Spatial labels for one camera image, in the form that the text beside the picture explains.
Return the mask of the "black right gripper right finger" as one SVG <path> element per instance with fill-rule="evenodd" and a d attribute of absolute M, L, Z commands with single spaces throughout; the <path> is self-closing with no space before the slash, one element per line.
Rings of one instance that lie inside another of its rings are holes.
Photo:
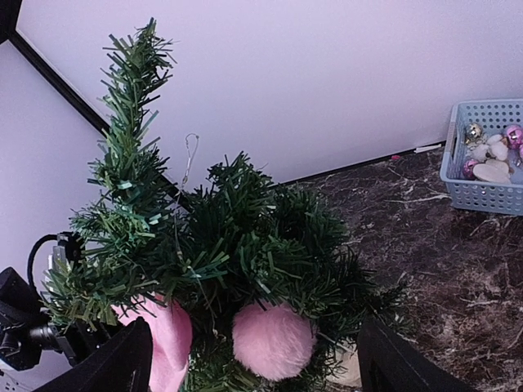
<path fill-rule="evenodd" d="M 375 317 L 362 324 L 357 338 L 364 391 L 467 392 L 474 389 L 426 359 Z"/>

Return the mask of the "pink fabric bow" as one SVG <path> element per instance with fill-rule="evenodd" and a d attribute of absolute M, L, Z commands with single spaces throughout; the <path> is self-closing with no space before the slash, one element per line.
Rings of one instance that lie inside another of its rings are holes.
<path fill-rule="evenodd" d="M 175 301 L 167 307 L 148 301 L 145 310 L 139 313 L 131 310 L 124 313 L 116 307 L 114 311 L 124 325 L 140 316 L 150 326 L 153 340 L 150 389 L 153 392 L 178 391 L 188 371 L 193 340 L 187 312 Z"/>

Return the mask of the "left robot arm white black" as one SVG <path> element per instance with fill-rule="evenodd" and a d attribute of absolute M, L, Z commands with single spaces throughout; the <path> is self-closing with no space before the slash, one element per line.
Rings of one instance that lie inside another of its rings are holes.
<path fill-rule="evenodd" d="M 77 261 L 81 256 L 83 241 L 78 234 L 47 234 L 29 253 L 27 278 L 21 278 L 11 267 L 1 272 L 1 362 L 18 372 L 37 366 L 44 350 L 64 354 L 72 366 L 88 356 L 78 329 L 55 325 L 42 309 L 34 282 L 34 259 L 40 247 L 50 241 L 56 242 L 52 267 L 58 261 Z"/>

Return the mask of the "small green christmas tree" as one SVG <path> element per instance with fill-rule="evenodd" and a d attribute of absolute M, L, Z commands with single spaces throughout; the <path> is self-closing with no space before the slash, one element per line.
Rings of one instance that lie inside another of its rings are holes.
<path fill-rule="evenodd" d="M 396 324 L 403 284 L 380 287 L 346 243 L 346 226 L 311 189 L 276 185 L 245 153 L 210 167 L 186 191 L 164 179 L 166 159 L 146 133 L 158 89 L 171 77 L 171 42 L 149 21 L 112 38 L 105 70 L 110 127 L 91 162 L 100 197 L 74 213 L 86 244 L 47 271 L 44 303 L 63 326 L 121 322 L 152 301 L 190 316 L 189 367 L 178 391 L 322 391 L 355 349 L 363 321 Z M 269 381 L 233 354 L 235 315 L 253 303 L 289 304 L 316 327 L 309 364 Z"/>

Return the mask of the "pink fluffy pompom ornament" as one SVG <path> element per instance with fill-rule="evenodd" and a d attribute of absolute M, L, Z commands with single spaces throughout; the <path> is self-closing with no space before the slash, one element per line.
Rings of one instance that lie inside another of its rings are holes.
<path fill-rule="evenodd" d="M 317 330 L 289 304 L 253 303 L 234 317 L 235 359 L 269 381 L 298 376 L 315 351 Z"/>

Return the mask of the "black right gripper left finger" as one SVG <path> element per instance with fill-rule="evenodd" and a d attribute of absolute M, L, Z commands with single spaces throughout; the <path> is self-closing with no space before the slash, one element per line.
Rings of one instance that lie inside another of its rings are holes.
<path fill-rule="evenodd" d="M 37 392 L 147 392 L 153 341 L 139 317 L 78 366 L 36 389 Z"/>

